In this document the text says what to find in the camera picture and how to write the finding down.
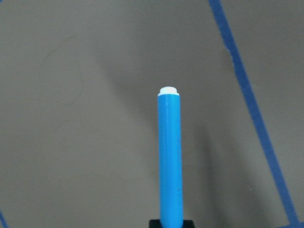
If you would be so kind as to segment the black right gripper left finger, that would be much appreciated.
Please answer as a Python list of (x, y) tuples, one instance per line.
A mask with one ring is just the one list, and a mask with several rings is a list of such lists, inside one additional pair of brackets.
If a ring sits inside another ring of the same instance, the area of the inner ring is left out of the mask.
[(151, 219), (149, 221), (149, 228), (162, 228), (160, 220), (159, 219)]

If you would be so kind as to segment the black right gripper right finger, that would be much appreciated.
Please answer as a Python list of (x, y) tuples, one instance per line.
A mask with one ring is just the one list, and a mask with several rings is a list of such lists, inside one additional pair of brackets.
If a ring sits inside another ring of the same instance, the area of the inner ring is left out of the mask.
[(184, 220), (182, 228), (195, 228), (195, 224), (192, 220)]

